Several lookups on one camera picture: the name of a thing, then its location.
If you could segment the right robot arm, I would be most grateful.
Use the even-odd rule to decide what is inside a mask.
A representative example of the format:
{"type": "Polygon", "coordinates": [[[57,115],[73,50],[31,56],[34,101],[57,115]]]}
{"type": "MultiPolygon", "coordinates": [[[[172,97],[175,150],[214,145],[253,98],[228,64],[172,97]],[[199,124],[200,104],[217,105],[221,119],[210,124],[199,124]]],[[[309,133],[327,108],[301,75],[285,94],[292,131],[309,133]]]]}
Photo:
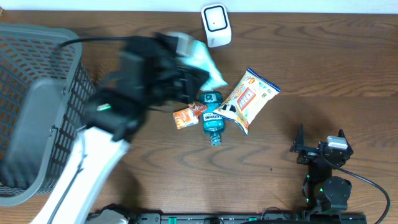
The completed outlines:
{"type": "Polygon", "coordinates": [[[318,213],[347,210],[352,184],[333,175],[333,170],[345,165],[353,155],[343,130],[339,130],[337,136],[320,141],[318,146],[310,147],[305,145],[304,128],[300,126],[290,151],[298,154],[298,164],[308,167],[302,193],[310,209],[318,213]]]}

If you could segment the yellow snack bag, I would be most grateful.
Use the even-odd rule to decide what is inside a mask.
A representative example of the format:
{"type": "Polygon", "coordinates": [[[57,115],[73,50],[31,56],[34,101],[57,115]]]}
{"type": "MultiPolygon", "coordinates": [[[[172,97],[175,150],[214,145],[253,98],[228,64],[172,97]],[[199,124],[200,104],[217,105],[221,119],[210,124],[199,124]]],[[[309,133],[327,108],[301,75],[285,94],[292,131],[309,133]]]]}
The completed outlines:
{"type": "Polygon", "coordinates": [[[213,112],[228,121],[234,121],[247,136],[254,118],[280,91],[276,84],[252,68],[247,68],[235,89],[213,112]]]}

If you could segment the teal mouthwash bottle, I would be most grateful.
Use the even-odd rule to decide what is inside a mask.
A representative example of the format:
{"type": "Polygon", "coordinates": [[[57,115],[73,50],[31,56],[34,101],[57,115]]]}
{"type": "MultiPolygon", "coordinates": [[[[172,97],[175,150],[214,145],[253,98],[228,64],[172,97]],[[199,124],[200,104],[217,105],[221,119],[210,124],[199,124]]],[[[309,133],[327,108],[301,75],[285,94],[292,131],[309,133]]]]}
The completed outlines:
{"type": "Polygon", "coordinates": [[[224,119],[213,111],[222,104],[222,95],[219,92],[203,93],[199,96],[199,102],[208,107],[201,114],[204,133],[210,136],[212,146],[220,146],[225,123],[224,119]]]}

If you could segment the red brown snack bag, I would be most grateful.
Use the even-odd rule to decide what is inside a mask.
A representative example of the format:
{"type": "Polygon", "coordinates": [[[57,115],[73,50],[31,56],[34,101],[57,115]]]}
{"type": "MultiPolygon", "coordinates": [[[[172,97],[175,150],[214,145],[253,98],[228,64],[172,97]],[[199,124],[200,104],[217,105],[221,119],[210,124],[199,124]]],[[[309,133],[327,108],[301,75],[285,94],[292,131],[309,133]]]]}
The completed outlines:
{"type": "Polygon", "coordinates": [[[188,105],[188,107],[193,111],[193,115],[199,117],[203,112],[208,109],[208,106],[200,103],[198,101],[194,101],[188,105]]]}

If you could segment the pale green wet wipes pack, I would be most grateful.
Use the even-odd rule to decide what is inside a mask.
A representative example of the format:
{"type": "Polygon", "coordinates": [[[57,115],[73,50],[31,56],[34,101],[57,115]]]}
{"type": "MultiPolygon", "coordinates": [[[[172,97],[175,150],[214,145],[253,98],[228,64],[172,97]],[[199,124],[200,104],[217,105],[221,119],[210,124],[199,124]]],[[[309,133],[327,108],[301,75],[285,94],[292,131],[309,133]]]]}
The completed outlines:
{"type": "Polygon", "coordinates": [[[214,89],[228,86],[211,58],[205,43],[199,40],[191,41],[188,45],[187,56],[180,57],[180,61],[185,65],[190,65],[209,73],[209,78],[200,87],[201,91],[213,91],[214,89]]]}

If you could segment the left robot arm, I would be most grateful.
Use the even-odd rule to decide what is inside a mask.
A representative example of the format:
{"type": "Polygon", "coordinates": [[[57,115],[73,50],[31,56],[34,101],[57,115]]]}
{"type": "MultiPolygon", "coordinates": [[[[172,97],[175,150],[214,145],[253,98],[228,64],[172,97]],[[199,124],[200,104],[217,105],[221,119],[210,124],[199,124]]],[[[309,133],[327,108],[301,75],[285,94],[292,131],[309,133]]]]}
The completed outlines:
{"type": "Polygon", "coordinates": [[[128,152],[146,114],[168,101],[191,103],[209,73],[196,66],[205,45],[183,33],[133,36],[120,67],[85,105],[82,129],[35,223],[83,223],[106,179],[128,152]]]}

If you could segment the orange snack packet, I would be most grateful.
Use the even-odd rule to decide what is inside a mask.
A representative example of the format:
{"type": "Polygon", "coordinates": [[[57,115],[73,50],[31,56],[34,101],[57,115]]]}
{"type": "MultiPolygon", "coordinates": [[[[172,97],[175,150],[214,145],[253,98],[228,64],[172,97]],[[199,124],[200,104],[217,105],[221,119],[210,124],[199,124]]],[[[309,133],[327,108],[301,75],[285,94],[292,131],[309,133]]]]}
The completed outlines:
{"type": "Polygon", "coordinates": [[[173,113],[174,121],[177,129],[186,128],[199,123],[198,117],[191,108],[185,108],[173,113]]]}

